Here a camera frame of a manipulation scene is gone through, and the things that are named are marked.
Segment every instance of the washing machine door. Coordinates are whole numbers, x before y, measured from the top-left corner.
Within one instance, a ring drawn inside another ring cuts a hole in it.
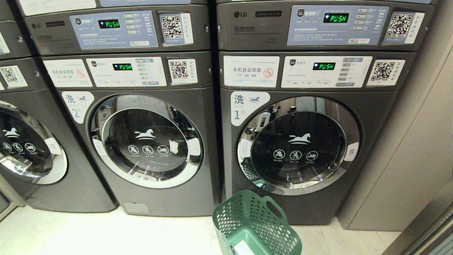
[[[340,178],[357,154],[353,115],[326,98],[289,98],[251,119],[238,142],[245,176],[266,191],[296,196]]]
[[[52,184],[67,172],[63,147],[47,127],[16,106],[0,101],[0,164],[16,177]]]
[[[109,98],[92,118],[94,146],[120,177],[148,188],[170,188],[192,178],[202,160],[194,125],[178,109],[144,95]]]

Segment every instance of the qr code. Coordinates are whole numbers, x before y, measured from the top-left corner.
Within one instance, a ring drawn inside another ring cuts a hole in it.
[[[3,75],[7,83],[18,82],[16,73],[11,67],[0,68],[0,73]]]
[[[413,18],[414,16],[409,14],[393,14],[387,37],[406,37]]]
[[[371,76],[372,81],[386,81],[395,67],[395,62],[377,62]]]
[[[181,17],[165,16],[161,17],[161,21],[165,39],[183,38],[183,27],[181,25]]]
[[[187,68],[187,61],[170,60],[170,72],[173,79],[189,78],[189,69]]]

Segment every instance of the lg logo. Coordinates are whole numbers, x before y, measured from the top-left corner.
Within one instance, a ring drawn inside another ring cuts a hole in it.
[[[236,19],[239,18],[239,17],[247,17],[247,12],[238,12],[238,11],[236,11],[236,12],[234,13],[234,17],[235,17]]]

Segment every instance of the label sticker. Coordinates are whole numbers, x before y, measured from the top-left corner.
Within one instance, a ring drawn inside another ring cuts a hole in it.
[[[288,46],[378,45],[390,7],[293,5]]]
[[[405,62],[401,59],[377,59],[366,85],[395,86]]]
[[[69,19],[83,50],[159,47],[150,10],[72,15]]]
[[[161,57],[87,59],[96,87],[167,86]]]
[[[353,161],[356,158],[357,152],[359,151],[359,143],[351,143],[347,146],[346,155],[344,161]]]
[[[99,141],[97,139],[93,139],[93,145],[94,145],[94,148],[96,149],[97,153],[99,154],[99,156],[101,156],[101,157],[107,156],[107,152],[104,149],[104,144],[102,144],[101,141]]]
[[[190,13],[162,14],[159,17],[165,44],[193,44]]]
[[[187,5],[190,0],[100,0],[102,7],[139,5]]]
[[[6,44],[5,39],[0,32],[0,54],[6,53],[10,53],[10,49],[8,48],[8,45]]]
[[[195,59],[170,59],[171,81],[175,84],[197,83],[197,63]]]
[[[57,59],[43,62],[55,87],[93,87],[83,60]]]
[[[28,84],[17,65],[0,67],[0,74],[6,81],[8,88],[27,87]]]
[[[201,145],[198,138],[192,138],[187,140],[187,147],[189,148],[189,154],[192,156],[201,155]]]
[[[244,240],[240,241],[234,247],[234,251],[237,255],[255,255]]]
[[[82,10],[96,8],[95,0],[19,0],[26,16],[60,12],[67,10]]]
[[[93,94],[88,91],[63,91],[61,95],[74,121],[83,124],[87,110],[94,101]]]
[[[392,13],[384,43],[413,44],[417,38],[424,13],[395,11]]]
[[[287,56],[282,88],[361,88],[371,56]]]
[[[279,62],[278,56],[224,56],[225,85],[275,88]]]
[[[250,114],[269,100],[267,92],[234,91],[231,93],[231,124],[240,126]]]
[[[239,142],[239,147],[237,151],[237,155],[240,158],[246,158],[251,156],[251,149],[252,149],[252,141],[249,141],[247,139],[241,139]]]
[[[52,153],[54,155],[62,154],[60,144],[57,142],[57,140],[55,140],[55,138],[53,138],[53,137],[47,138],[46,140],[44,140],[44,142],[47,144],[47,147],[49,148],[50,153]]]

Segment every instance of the basket handle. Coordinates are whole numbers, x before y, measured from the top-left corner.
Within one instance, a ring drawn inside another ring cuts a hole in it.
[[[275,213],[269,208],[267,202],[271,203],[271,205],[273,205],[275,207],[275,209],[277,209],[279,211],[281,217],[279,217],[278,215],[275,215],[275,217],[277,217],[277,219],[288,223],[288,220],[286,219],[286,214],[284,213],[283,209],[270,196],[264,196],[264,197],[262,197],[262,199],[266,201],[266,206],[272,212],[272,214],[275,215]]]

